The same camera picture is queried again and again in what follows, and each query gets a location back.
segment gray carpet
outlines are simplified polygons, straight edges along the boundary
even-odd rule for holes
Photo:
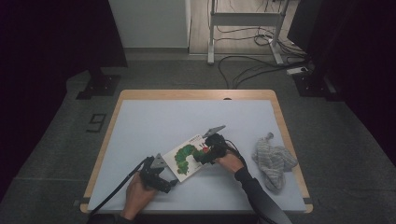
[[[88,73],[67,82],[68,93],[47,132],[13,180],[0,205],[0,223],[85,223],[79,202],[122,90],[225,89],[218,68],[205,59],[129,58],[114,96],[75,100]],[[227,78],[255,63],[223,64]],[[345,103],[300,97],[286,71],[255,77],[239,89],[274,90],[313,200],[310,214],[293,223],[396,223],[396,169]],[[93,114],[106,114],[99,133]]]

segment gray cloth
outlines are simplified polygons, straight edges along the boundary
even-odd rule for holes
[[[272,133],[261,138],[252,158],[264,172],[265,187],[277,192],[285,186],[284,172],[291,171],[298,162],[285,147],[271,147],[269,140],[272,138],[274,138]]]

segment power strip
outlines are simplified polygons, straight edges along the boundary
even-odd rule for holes
[[[307,71],[308,69],[306,69],[306,67],[297,67],[286,70],[286,74],[292,76],[292,75],[303,74],[306,73]]]

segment floor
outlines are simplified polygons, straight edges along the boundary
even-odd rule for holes
[[[211,10],[211,1],[192,0],[191,1],[191,38],[190,38],[190,53],[203,54],[207,53],[207,40],[209,38],[209,20]],[[280,41],[291,46],[287,39],[287,34],[300,0],[290,0],[286,17],[283,22],[282,30],[280,32]],[[236,12],[236,13],[264,13],[264,12],[278,12],[284,6],[284,1],[271,0],[219,0],[217,12]],[[239,27],[239,26],[219,26],[215,29],[214,38],[216,53],[237,53],[237,54],[271,54],[268,46],[257,45],[253,36],[258,34],[259,27]],[[269,35],[274,30],[274,27],[261,27],[260,35]],[[266,44],[264,39],[258,39],[259,44]]]
[[[121,76],[113,96],[76,100],[89,74],[67,81],[58,113],[0,204],[0,223],[86,222],[79,205],[122,90],[226,89],[218,69],[220,55],[214,66],[206,64],[205,55],[185,52],[127,52],[126,56],[128,68],[103,69],[107,75]],[[272,56],[260,59],[273,60]],[[234,58],[222,62],[221,69],[231,81],[253,66],[257,62]],[[300,97],[285,70],[248,79],[238,88],[276,92],[314,205],[312,213],[289,214],[292,223],[396,223],[396,169],[345,103]],[[106,114],[106,119],[100,132],[89,133],[97,128],[90,123],[95,114]]]

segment green caterpillar illustration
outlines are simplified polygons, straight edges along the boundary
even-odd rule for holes
[[[203,154],[205,154],[203,150],[198,150],[193,145],[186,145],[179,149],[175,155],[175,161],[178,167],[177,172],[181,175],[186,175],[189,171],[189,163],[186,161],[186,158],[192,155],[197,160]]]

